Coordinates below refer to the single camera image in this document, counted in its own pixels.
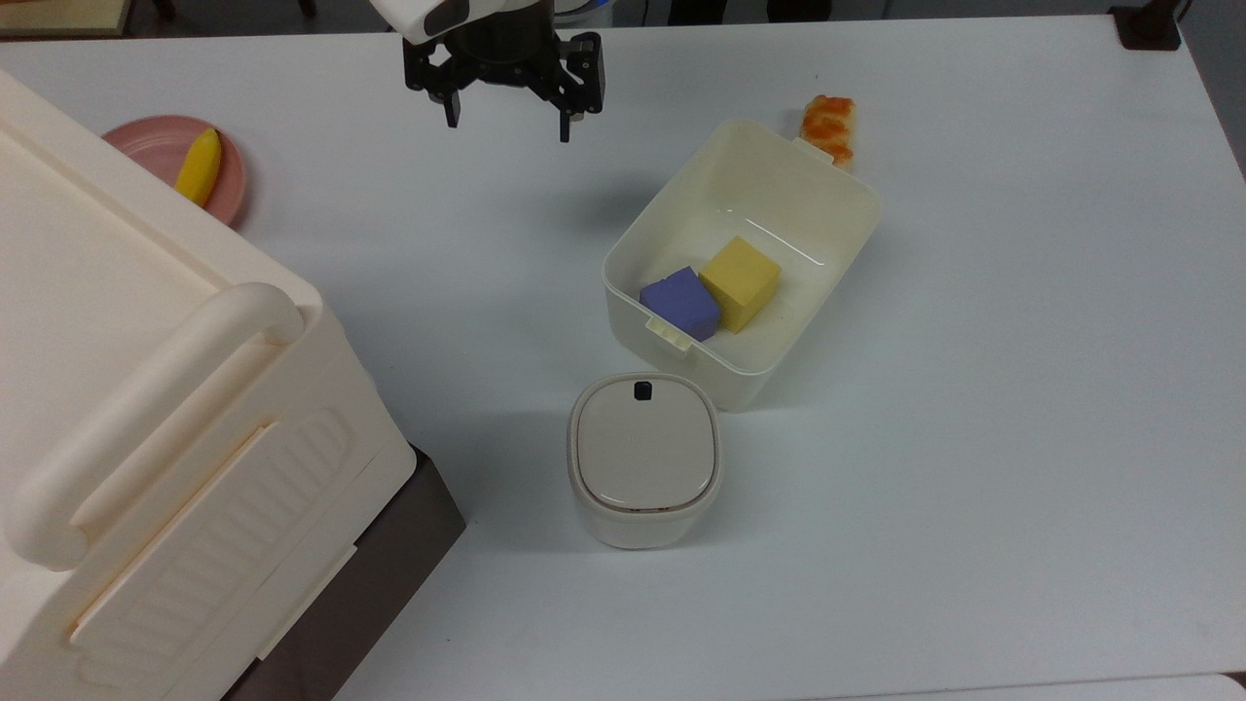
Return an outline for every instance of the plastic storage box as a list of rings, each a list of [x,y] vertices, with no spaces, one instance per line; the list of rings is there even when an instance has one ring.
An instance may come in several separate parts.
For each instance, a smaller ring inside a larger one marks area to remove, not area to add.
[[[801,139],[729,121],[628,227],[602,269],[611,327],[654,367],[685,377],[720,410],[745,408],[782,361],[881,215],[878,195]],[[740,332],[697,341],[643,306],[640,288],[699,270],[740,235],[782,273]]]
[[[316,290],[0,71],[0,699],[214,701],[415,454]]]

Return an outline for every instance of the yellow sponge block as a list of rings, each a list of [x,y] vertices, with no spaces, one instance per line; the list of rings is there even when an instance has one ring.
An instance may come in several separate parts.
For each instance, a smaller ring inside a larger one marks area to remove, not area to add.
[[[779,271],[778,263],[736,235],[701,268],[700,279],[723,311],[719,322],[740,332],[774,296]]]

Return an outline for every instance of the container handle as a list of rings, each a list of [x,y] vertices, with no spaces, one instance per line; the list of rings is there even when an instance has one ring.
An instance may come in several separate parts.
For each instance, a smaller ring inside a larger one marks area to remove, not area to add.
[[[670,352],[679,359],[687,356],[688,349],[692,347],[693,345],[693,336],[679,330],[678,326],[675,326],[674,324],[667,321],[660,316],[649,316],[649,320],[645,321],[644,327],[658,334],[658,336],[665,341],[663,344],[663,347],[670,350]]]
[[[806,153],[811,153],[814,156],[817,156],[819,158],[830,161],[832,166],[835,164],[835,156],[831,156],[826,151],[822,151],[821,148],[814,146],[812,143],[805,141],[804,138],[797,136],[796,138],[792,138],[791,142],[795,143],[797,148],[805,151]]]
[[[272,284],[244,281],[209,296],[12,494],[4,530],[14,553],[52,572],[76,568],[88,543],[70,519],[117,466],[239,345],[257,332],[288,345],[303,330],[298,306]]]

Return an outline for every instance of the dark base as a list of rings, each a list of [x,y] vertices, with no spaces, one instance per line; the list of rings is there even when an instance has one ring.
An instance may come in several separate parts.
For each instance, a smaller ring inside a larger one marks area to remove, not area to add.
[[[437,468],[416,456],[355,555],[224,701],[329,701],[437,567],[466,524]]]
[[[1176,29],[1176,20],[1169,15],[1160,26],[1161,31],[1156,32],[1158,36],[1143,36],[1130,24],[1140,10],[1141,7],[1121,6],[1108,10],[1108,14],[1116,20],[1120,44],[1130,51],[1176,51],[1177,46],[1181,46],[1181,32]]]

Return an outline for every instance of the purple cube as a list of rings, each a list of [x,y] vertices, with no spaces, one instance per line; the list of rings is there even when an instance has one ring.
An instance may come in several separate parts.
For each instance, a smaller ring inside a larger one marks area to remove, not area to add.
[[[697,340],[714,335],[721,315],[718,303],[692,268],[642,289],[640,303]]]

